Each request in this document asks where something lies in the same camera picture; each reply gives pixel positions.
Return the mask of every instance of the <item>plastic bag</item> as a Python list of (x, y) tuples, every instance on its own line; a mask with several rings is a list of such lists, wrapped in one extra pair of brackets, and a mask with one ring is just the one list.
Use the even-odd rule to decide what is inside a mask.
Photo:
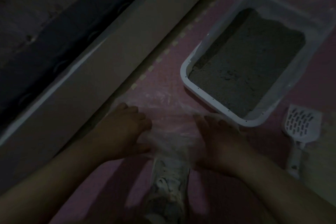
[(144, 132), (138, 139), (139, 143), (149, 143), (153, 150), (149, 157), (164, 155), (193, 165), (205, 154), (205, 145), (195, 124), (193, 115), (208, 115), (217, 120), (225, 120), (238, 129), (238, 125), (226, 116), (199, 112), (181, 103), (177, 97), (164, 89), (157, 91), (128, 92), (112, 104), (110, 111), (120, 103), (138, 106), (152, 120), (152, 130)]

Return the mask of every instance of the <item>person's right hand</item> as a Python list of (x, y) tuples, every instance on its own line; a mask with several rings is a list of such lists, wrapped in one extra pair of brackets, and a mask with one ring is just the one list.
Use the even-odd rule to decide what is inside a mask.
[(207, 156), (198, 162), (199, 166), (239, 176), (258, 156), (245, 137), (225, 121), (217, 122), (209, 116), (203, 119), (199, 115), (194, 118), (207, 151)]

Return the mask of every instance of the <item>white litter scoop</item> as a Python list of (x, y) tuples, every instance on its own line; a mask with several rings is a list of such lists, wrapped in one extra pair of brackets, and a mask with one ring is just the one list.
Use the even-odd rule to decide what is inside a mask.
[(296, 179), (300, 178), (302, 151), (306, 143), (315, 141), (320, 136), (321, 121), (321, 112), (292, 104), (283, 119), (282, 130), (293, 140), (286, 170)]

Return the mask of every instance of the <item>litter box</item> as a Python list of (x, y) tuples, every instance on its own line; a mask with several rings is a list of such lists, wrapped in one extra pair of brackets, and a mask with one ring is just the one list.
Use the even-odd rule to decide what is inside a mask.
[[(262, 97), (258, 99), (258, 103), (249, 109), (246, 114), (238, 115), (234, 110), (230, 110), (230, 107), (221, 103), (213, 94), (211, 95), (202, 89), (202, 86), (193, 83), (189, 77), (200, 58), (204, 56), (212, 44), (231, 25), (236, 16), (241, 11), (247, 9), (256, 11), (261, 18), (267, 21), (275, 21), (278, 24), (281, 23), (291, 31), (302, 33), (302, 35), (304, 35), (304, 44), (293, 55), (283, 70), (279, 72), (279, 76), (274, 79), (275, 81), (271, 82), (272, 84), (269, 88), (267, 88)], [(304, 74), (316, 49), (326, 39), (334, 28), (335, 23), (335, 10), (330, 6), (327, 0), (238, 0), (224, 16), (216, 22), (200, 44), (184, 61), (180, 70), (182, 81), (185, 87), (202, 101), (217, 112), (232, 119), (237, 124), (245, 127), (258, 126), (269, 117), (284, 95), (288, 93)], [(269, 58), (272, 57), (274, 53), (266, 53), (266, 55)], [(252, 65), (253, 64), (247, 64), (247, 67), (250, 69)], [(225, 88), (225, 80), (229, 80), (229, 78), (219, 78), (219, 80), (219, 82), (223, 83), (223, 87)], [(210, 80), (206, 82), (206, 84), (212, 85), (214, 82)], [(236, 91), (230, 92), (229, 87), (227, 90), (230, 94), (233, 94), (233, 96), (237, 94)], [(248, 99), (251, 98), (251, 95), (243, 97)]]

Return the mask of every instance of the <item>hand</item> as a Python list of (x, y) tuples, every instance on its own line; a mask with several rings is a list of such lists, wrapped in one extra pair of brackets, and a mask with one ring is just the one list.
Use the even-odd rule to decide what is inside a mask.
[(149, 152), (147, 144), (137, 144), (142, 132), (152, 128), (152, 121), (138, 107), (122, 103), (106, 116), (87, 136), (91, 151), (104, 161)]
[(238, 176), (257, 156), (237, 130), (225, 121), (205, 116), (194, 116), (196, 125), (206, 145), (207, 156), (198, 165), (227, 175)]

